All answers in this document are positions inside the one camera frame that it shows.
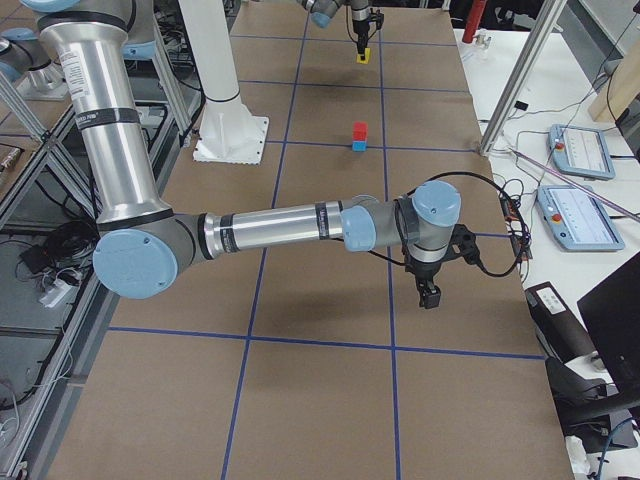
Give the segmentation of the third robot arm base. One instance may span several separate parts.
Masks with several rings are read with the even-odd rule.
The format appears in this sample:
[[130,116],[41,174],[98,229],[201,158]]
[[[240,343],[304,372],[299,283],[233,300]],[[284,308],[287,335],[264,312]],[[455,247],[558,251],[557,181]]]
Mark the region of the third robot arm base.
[[34,31],[25,27],[1,32],[1,72],[26,100],[63,101],[68,87],[57,65]]

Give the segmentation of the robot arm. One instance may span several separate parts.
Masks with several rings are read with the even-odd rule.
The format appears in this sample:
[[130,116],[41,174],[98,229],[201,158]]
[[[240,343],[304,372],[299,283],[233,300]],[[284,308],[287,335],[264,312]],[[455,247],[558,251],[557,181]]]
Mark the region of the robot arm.
[[435,179],[391,201],[359,195],[219,215],[205,197],[213,183],[205,177],[179,188],[172,205],[159,193],[125,65],[126,49],[154,36],[153,5],[32,1],[29,8],[70,89],[101,202],[92,264],[110,291],[146,299],[188,268],[222,255],[335,240],[350,252],[399,246],[420,305],[439,304],[435,275],[461,252],[461,196],[454,186]]
[[313,23],[325,28],[333,20],[337,12],[348,6],[347,14],[351,14],[351,26],[347,28],[348,36],[356,44],[357,55],[361,60],[366,57],[370,36],[370,24],[374,22],[374,12],[370,1],[365,0],[297,0],[297,3],[311,16]]

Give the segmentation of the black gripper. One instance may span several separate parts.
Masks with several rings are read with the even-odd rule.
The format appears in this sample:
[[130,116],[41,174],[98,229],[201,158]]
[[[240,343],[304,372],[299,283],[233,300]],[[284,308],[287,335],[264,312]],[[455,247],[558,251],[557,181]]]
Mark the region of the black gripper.
[[411,273],[416,281],[421,308],[438,307],[441,290],[435,284],[434,277],[439,272],[447,253],[447,247],[427,250],[422,247],[403,249],[405,271]]
[[369,40],[370,20],[352,20],[352,31],[356,35],[355,42],[358,54],[362,54],[366,51],[367,43]]

